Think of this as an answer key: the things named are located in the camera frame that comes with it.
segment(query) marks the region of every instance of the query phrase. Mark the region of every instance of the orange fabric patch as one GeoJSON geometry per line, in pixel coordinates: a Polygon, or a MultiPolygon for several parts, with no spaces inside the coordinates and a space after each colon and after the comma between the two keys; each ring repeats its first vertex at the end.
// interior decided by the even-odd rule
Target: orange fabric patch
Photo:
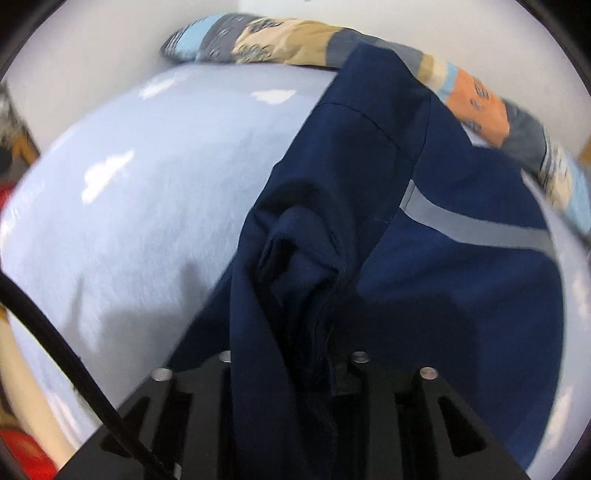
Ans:
{"type": "Polygon", "coordinates": [[[460,122],[497,148],[509,135],[503,101],[465,70],[457,70],[456,83],[446,105],[460,122]]]}

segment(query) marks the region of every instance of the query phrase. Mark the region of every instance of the silver screw head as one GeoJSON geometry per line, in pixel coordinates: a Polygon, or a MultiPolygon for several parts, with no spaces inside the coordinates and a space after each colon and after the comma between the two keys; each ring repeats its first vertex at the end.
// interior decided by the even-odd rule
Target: silver screw head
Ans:
{"type": "Polygon", "coordinates": [[[420,374],[425,380],[435,380],[439,376],[439,372],[433,367],[423,367],[420,374]]]}
{"type": "Polygon", "coordinates": [[[356,364],[366,364],[369,362],[369,355],[365,352],[353,352],[351,354],[351,360],[356,364]]]}
{"type": "Polygon", "coordinates": [[[173,371],[168,368],[157,368],[152,372],[152,378],[156,382],[167,382],[173,377],[173,371]]]}
{"type": "Polygon", "coordinates": [[[220,361],[224,362],[225,364],[232,363],[232,357],[230,355],[230,350],[225,350],[217,356],[220,361]]]}

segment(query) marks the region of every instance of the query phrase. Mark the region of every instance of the navy blue jacket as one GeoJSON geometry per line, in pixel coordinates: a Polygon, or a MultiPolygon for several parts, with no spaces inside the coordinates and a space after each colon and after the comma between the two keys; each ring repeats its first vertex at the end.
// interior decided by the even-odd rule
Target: navy blue jacket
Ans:
{"type": "Polygon", "coordinates": [[[327,478],[310,391],[338,331],[398,369],[431,365],[526,468],[554,400],[561,281],[518,167],[473,147],[395,53],[360,46],[275,166],[236,255],[170,365],[232,351],[244,478],[327,478]]]}

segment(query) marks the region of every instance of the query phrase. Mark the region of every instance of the wall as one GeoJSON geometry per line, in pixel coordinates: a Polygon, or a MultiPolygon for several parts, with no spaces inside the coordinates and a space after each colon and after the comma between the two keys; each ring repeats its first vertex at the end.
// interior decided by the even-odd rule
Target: wall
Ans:
{"type": "Polygon", "coordinates": [[[84,114],[170,68],[162,43],[235,0],[67,0],[28,40],[6,80],[43,151],[84,114]]]}
{"type": "Polygon", "coordinates": [[[321,20],[450,60],[541,119],[578,153],[591,97],[548,31],[515,0],[242,0],[241,10],[321,20]]]}

